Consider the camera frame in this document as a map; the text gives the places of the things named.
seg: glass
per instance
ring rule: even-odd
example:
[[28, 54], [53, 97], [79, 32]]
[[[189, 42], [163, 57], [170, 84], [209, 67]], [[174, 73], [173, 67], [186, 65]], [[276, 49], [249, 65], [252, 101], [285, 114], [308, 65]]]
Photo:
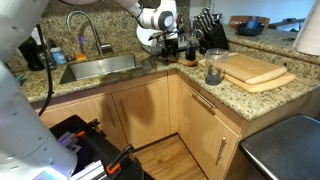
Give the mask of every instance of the glass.
[[228, 59], [228, 51], [219, 48], [206, 51], [205, 82], [209, 85], [218, 85], [224, 76], [224, 62]]

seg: bottle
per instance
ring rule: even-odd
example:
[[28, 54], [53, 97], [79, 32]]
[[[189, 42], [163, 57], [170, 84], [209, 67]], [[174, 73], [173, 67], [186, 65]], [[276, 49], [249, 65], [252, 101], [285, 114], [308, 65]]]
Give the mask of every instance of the bottle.
[[23, 42], [18, 49], [28, 62], [28, 68], [31, 71], [40, 71], [44, 69], [42, 62], [38, 57], [38, 53], [41, 52], [42, 48], [38, 47], [37, 42], [32, 36]]
[[194, 19], [190, 19], [190, 33], [186, 49], [186, 60], [194, 61], [196, 59], [197, 38], [194, 30]]
[[64, 64], [67, 62], [66, 57], [64, 56], [61, 48], [57, 47], [57, 45], [53, 42], [53, 40], [51, 40], [50, 52], [57, 64]]

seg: stainless steel sink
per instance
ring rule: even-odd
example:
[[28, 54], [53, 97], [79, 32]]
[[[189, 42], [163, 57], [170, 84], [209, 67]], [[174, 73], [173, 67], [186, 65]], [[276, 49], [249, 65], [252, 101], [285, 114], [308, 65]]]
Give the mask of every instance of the stainless steel sink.
[[99, 75], [141, 67], [133, 54], [72, 64], [67, 67], [60, 84], [75, 80], [98, 77]]

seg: wooden cabinet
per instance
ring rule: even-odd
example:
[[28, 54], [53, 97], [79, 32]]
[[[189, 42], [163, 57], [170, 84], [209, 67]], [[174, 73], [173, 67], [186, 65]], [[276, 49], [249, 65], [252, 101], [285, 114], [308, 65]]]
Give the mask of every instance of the wooden cabinet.
[[107, 139], [118, 149], [123, 149], [127, 145], [111, 95], [50, 109], [42, 114], [41, 119], [47, 127], [51, 127], [74, 114], [87, 122], [98, 119], [99, 128], [105, 132]]
[[124, 133], [135, 148], [170, 134], [167, 80], [112, 94]]
[[224, 179], [238, 136], [195, 92], [183, 91], [183, 119], [178, 132], [209, 179]]

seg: drawer handle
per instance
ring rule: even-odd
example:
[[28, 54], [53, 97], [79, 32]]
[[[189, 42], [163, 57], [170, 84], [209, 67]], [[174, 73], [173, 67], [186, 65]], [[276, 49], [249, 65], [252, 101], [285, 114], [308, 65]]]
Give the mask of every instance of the drawer handle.
[[120, 106], [121, 106], [122, 111], [123, 111], [124, 120], [128, 123], [127, 114], [126, 114], [126, 111], [124, 110], [124, 105], [123, 105], [122, 100], [120, 100]]
[[108, 104], [107, 104], [107, 111], [108, 111], [108, 114], [110, 114], [110, 119], [111, 119], [111, 122], [112, 122], [113, 126], [116, 127], [116, 124], [114, 123], [114, 120], [112, 118], [112, 114], [111, 114], [111, 111], [110, 111], [110, 107], [109, 107]]
[[223, 137], [221, 140], [221, 144], [220, 144], [220, 148], [219, 148], [219, 152], [218, 152], [218, 156], [217, 156], [217, 160], [216, 160], [216, 165], [218, 165], [220, 159], [222, 158], [222, 150], [224, 148], [224, 146], [227, 144], [227, 138]]
[[195, 89], [191, 88], [191, 90], [196, 93], [197, 96], [199, 96], [201, 99], [203, 99], [206, 103], [208, 103], [212, 108], [217, 109], [217, 107], [212, 104], [212, 102], [210, 102], [207, 98], [205, 98], [204, 96], [202, 96], [198, 91], [196, 91]]

